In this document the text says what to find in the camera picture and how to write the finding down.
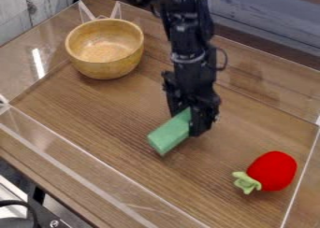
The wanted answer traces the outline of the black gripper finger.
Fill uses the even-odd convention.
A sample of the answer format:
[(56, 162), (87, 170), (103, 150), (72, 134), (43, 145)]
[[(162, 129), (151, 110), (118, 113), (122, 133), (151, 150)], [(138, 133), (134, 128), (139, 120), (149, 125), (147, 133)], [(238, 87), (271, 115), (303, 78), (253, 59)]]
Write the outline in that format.
[(192, 106), (190, 96), (182, 93), (181, 90), (167, 91), (166, 100), (171, 116), (177, 116), (186, 108)]
[(212, 129), (220, 114), (220, 103), (193, 104), (190, 106), (192, 120), (189, 122), (190, 136), (201, 136)]

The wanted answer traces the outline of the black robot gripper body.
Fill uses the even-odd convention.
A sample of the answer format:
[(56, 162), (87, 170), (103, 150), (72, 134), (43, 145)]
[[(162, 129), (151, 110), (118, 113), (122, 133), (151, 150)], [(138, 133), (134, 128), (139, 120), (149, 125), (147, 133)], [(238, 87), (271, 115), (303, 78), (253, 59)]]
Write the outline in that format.
[(186, 57), (176, 52), (171, 54), (173, 71), (163, 71), (165, 92), (181, 90), (190, 96), (190, 104), (220, 103), (221, 99), (214, 90), (217, 81), (217, 52), (205, 51), (198, 57)]

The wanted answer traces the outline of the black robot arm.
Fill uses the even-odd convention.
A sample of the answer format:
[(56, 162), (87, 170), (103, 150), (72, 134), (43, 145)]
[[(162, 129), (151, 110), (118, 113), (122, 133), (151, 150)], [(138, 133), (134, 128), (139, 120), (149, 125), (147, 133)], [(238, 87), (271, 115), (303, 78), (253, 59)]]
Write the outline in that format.
[(212, 129), (217, 121), (220, 97), (214, 91), (217, 81), (217, 47), (214, 21), (208, 0), (127, 0), (137, 7), (149, 7), (161, 19), (171, 44), (171, 71), (165, 71), (163, 90), (170, 113), (178, 115), (189, 109), (189, 135), (198, 136)]

